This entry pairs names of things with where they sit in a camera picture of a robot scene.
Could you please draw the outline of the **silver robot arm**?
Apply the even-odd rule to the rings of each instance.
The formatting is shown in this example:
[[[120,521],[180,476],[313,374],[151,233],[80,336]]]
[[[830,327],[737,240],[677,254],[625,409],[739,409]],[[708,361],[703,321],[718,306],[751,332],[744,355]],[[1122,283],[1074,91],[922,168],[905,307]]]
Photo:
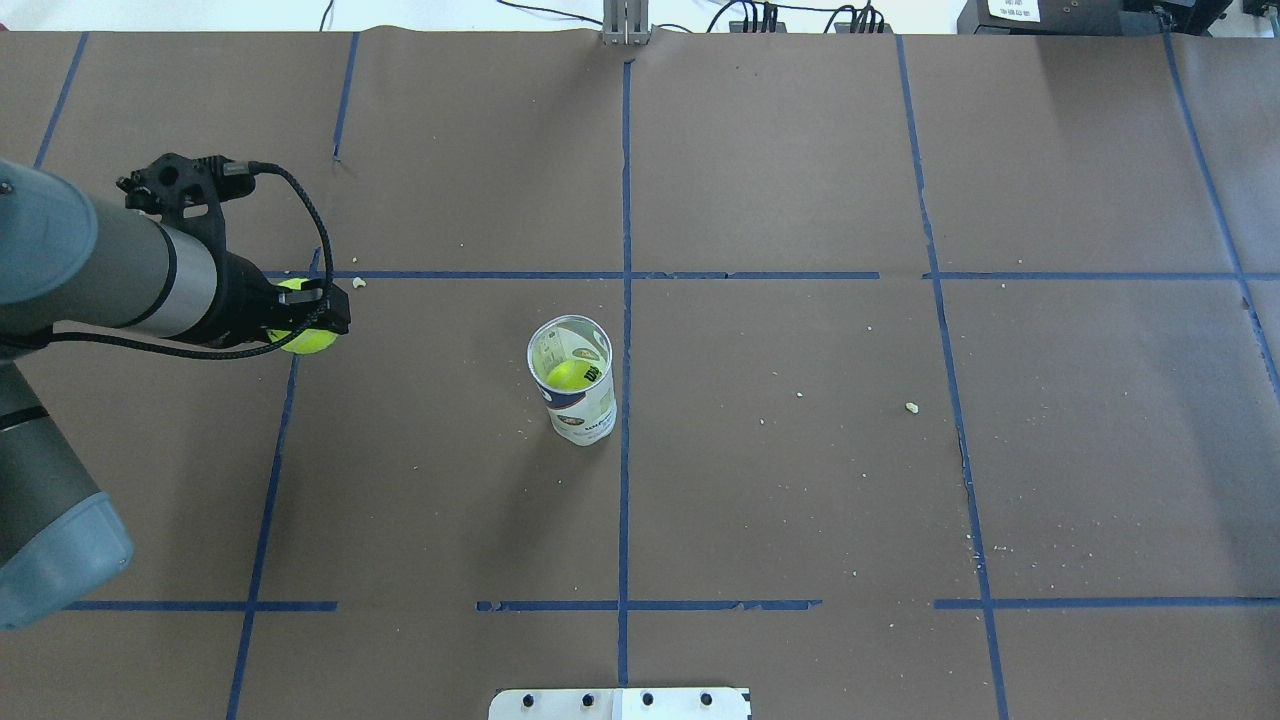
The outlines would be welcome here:
[[[323,277],[278,284],[227,243],[223,208],[260,176],[293,190],[319,236]],[[90,475],[19,368],[54,345],[93,343],[232,361],[347,334],[326,227],[303,186],[269,161],[168,152],[116,184],[122,206],[55,174],[1,164],[1,624],[27,628],[104,585],[134,556]]]

